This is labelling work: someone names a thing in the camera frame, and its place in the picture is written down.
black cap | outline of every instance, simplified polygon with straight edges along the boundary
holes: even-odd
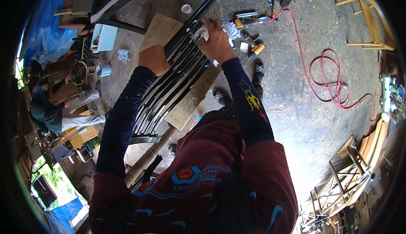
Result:
[[[33,77],[30,79],[30,81],[28,82],[28,89],[30,90],[30,94],[33,93],[33,88],[37,84],[38,84],[38,77]]]

maroon shirt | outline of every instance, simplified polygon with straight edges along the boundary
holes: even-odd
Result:
[[[178,141],[175,159],[131,195],[128,233],[212,233],[222,178],[232,172],[237,121],[216,121]],[[291,233],[298,204],[283,146],[266,140],[243,147],[241,176],[251,192],[257,233]],[[131,193],[109,173],[94,176],[89,224],[103,233],[103,207]]]

white cup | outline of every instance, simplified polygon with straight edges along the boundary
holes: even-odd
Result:
[[[182,8],[180,8],[180,10],[185,14],[192,13],[192,7],[189,4],[183,5]]]

corrugated metal sheet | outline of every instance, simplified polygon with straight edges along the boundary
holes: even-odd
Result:
[[[80,181],[77,190],[90,203],[94,190],[93,176],[92,177],[85,176]]]

hand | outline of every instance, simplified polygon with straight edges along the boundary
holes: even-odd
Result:
[[[65,108],[69,108],[71,107],[71,101],[70,100],[66,100],[65,102],[63,102],[65,104]]]
[[[199,40],[200,51],[220,64],[238,57],[231,49],[228,35],[221,28],[220,20],[211,18],[203,19],[203,21],[209,33],[209,39],[207,41],[204,38]]]
[[[65,77],[65,83],[68,83],[70,79],[71,79],[71,75],[69,74]]]
[[[140,52],[138,65],[151,69],[156,76],[165,74],[170,68],[165,59],[164,47],[160,44]]]

